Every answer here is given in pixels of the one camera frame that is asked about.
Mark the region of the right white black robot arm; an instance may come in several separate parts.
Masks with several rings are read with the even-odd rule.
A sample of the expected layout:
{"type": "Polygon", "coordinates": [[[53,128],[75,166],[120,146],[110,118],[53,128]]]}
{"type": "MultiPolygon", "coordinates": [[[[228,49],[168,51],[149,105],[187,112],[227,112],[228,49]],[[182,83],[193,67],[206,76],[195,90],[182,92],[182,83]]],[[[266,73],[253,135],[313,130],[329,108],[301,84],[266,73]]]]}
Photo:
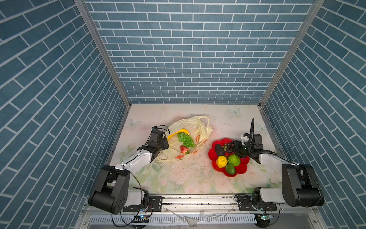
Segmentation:
{"type": "Polygon", "coordinates": [[[246,133],[241,141],[228,143],[226,149],[240,158],[251,158],[281,176],[279,188],[254,189],[253,205],[276,203],[305,208],[324,205],[325,197],[314,168],[310,164],[289,161],[271,150],[264,149],[261,135],[246,133]]]}

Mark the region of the yellow lemon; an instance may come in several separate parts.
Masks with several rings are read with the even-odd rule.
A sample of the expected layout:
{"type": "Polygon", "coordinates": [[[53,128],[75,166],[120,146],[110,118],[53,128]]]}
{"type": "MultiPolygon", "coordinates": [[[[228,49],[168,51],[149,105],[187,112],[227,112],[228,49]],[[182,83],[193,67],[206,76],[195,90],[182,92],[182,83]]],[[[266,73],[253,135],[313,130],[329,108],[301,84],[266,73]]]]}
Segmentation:
{"type": "Polygon", "coordinates": [[[225,168],[227,164],[228,160],[225,156],[219,156],[216,160],[216,165],[220,169],[225,168]]]}

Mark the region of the dark green lime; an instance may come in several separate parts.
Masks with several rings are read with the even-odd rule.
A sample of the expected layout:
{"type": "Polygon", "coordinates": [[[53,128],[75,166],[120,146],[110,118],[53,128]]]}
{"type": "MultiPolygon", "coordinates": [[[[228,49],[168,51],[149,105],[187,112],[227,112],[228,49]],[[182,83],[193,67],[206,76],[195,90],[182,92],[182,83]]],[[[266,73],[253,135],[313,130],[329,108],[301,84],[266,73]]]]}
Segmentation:
{"type": "Polygon", "coordinates": [[[225,170],[226,170],[226,173],[229,175],[229,176],[234,176],[236,174],[236,169],[235,169],[235,166],[231,163],[228,163],[225,167],[225,170]]]}

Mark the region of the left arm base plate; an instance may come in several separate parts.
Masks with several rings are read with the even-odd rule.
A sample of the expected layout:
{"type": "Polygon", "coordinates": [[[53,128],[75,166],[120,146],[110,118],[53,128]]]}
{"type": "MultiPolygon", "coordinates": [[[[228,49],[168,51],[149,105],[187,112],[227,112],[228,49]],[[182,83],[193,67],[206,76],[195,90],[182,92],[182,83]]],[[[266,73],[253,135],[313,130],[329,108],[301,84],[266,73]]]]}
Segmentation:
{"type": "Polygon", "coordinates": [[[161,212],[163,204],[162,196],[144,197],[142,204],[130,205],[123,208],[123,212],[161,212]]]}

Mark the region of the red flower-shaped plate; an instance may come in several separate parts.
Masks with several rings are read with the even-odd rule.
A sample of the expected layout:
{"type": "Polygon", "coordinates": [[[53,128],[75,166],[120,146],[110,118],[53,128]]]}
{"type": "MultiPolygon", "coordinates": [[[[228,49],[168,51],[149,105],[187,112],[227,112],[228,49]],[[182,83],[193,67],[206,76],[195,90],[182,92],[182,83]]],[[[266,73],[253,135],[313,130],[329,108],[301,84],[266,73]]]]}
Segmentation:
{"type": "Polygon", "coordinates": [[[249,157],[239,157],[234,153],[234,143],[241,145],[240,141],[233,141],[229,138],[216,140],[208,151],[214,170],[224,173],[227,177],[246,173],[250,161],[249,157]]]}

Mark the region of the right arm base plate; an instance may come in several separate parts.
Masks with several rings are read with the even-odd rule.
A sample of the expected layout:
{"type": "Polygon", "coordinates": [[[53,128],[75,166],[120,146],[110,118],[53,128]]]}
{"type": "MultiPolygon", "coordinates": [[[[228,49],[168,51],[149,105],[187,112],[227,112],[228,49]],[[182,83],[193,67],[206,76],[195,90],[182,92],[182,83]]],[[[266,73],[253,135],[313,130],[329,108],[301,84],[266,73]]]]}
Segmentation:
{"type": "Polygon", "coordinates": [[[258,197],[252,195],[237,194],[234,200],[238,204],[240,211],[277,211],[277,205],[272,202],[264,202],[258,197]]]}

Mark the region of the dark avocado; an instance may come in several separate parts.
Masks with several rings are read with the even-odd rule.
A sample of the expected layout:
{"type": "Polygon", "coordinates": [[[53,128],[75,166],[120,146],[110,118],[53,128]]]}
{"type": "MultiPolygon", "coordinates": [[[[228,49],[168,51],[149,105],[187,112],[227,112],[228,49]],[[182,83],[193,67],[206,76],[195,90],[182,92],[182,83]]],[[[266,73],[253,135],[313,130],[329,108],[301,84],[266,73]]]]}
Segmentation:
{"type": "Polygon", "coordinates": [[[225,156],[225,149],[222,145],[216,144],[215,145],[215,153],[217,156],[225,156]]]}

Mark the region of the red strawberry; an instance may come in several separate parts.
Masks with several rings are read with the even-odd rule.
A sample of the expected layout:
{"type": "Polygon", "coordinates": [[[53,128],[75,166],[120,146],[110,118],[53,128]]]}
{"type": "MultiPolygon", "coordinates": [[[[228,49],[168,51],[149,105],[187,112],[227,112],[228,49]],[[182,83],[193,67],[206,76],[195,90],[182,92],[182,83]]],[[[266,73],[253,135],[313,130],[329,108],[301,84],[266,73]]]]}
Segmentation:
{"type": "Polygon", "coordinates": [[[180,151],[181,151],[182,154],[185,154],[185,155],[189,154],[189,148],[184,146],[184,145],[180,146],[180,151]]]}

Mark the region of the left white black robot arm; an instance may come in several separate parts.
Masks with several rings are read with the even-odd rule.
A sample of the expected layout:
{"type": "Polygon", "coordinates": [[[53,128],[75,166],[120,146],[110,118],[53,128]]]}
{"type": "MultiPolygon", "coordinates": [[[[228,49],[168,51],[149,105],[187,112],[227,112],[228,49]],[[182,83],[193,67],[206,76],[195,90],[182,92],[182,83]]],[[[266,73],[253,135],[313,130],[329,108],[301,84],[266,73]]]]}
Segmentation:
{"type": "Polygon", "coordinates": [[[163,129],[152,127],[148,140],[134,155],[115,166],[105,165],[101,168],[89,194],[88,204],[113,215],[122,210],[147,208],[149,192],[140,184],[130,188],[130,178],[168,148],[163,129]]]}

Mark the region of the light green pear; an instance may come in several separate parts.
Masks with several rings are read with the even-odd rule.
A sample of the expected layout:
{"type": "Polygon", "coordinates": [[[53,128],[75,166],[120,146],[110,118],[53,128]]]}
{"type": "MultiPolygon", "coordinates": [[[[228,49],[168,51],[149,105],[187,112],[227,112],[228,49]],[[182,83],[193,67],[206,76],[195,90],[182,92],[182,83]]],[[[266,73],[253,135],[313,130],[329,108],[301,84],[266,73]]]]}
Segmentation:
{"type": "Polygon", "coordinates": [[[233,164],[235,167],[238,167],[241,164],[241,158],[235,154],[230,155],[227,160],[228,163],[233,164]]]}

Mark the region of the cream printed plastic bag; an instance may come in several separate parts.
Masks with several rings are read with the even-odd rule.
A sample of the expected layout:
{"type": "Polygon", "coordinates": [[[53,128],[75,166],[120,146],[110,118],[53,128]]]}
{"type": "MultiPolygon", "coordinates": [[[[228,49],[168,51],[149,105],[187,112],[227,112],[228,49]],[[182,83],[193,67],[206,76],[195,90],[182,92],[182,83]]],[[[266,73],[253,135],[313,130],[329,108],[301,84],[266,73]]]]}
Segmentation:
{"type": "Polygon", "coordinates": [[[181,119],[172,123],[168,127],[167,136],[179,131],[180,129],[186,129],[189,131],[189,136],[193,139],[195,143],[195,148],[189,148],[189,154],[182,154],[180,151],[181,142],[178,140],[178,135],[176,134],[171,139],[168,140],[169,148],[163,150],[158,156],[161,162],[173,162],[181,161],[183,159],[189,158],[191,155],[199,153],[204,149],[206,143],[208,142],[210,135],[212,133],[212,128],[210,127],[210,120],[206,116],[193,116],[191,118],[181,119]]]}

